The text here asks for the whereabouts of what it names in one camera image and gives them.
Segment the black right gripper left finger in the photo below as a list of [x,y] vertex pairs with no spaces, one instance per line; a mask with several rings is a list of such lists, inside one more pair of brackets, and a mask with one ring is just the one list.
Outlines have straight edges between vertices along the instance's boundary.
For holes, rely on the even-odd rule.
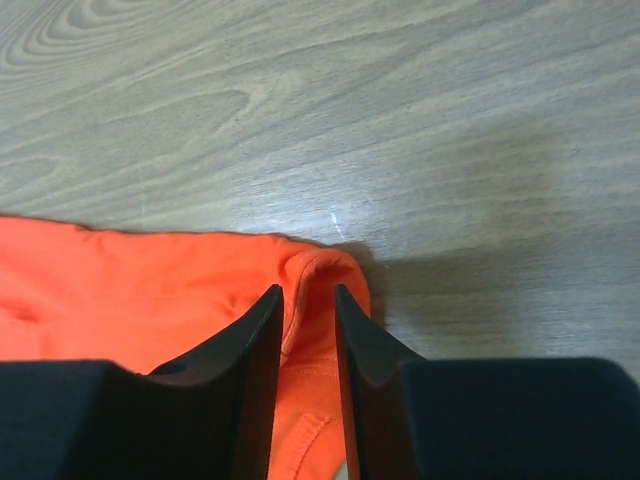
[[138,374],[107,360],[1,366],[5,479],[264,479],[284,298]]

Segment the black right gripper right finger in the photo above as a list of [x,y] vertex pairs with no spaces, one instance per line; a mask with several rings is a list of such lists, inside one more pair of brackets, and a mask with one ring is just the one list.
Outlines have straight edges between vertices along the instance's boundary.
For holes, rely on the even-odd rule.
[[639,387],[593,357],[428,360],[338,286],[352,479],[635,479]]

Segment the orange t shirt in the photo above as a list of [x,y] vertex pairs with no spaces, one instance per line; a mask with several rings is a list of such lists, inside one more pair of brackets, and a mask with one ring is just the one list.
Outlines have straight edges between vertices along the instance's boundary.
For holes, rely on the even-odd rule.
[[347,253],[278,235],[133,234],[1,220],[3,360],[110,359],[147,373],[284,292],[269,475],[333,479],[346,463],[335,289],[363,309]]

